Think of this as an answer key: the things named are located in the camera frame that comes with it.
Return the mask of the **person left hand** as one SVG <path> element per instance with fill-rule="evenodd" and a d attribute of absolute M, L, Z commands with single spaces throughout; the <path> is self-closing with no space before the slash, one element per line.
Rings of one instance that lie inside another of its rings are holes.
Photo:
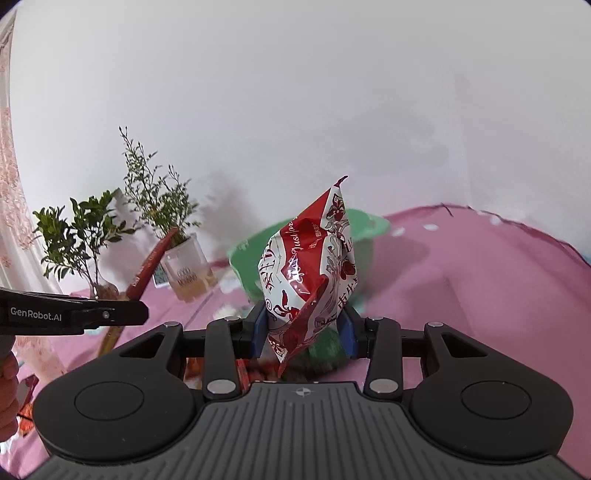
<path fill-rule="evenodd" d="M 18 429 L 17 400 L 18 362 L 12 352 L 1 363 L 0 378 L 0 442 L 8 440 Z"/>

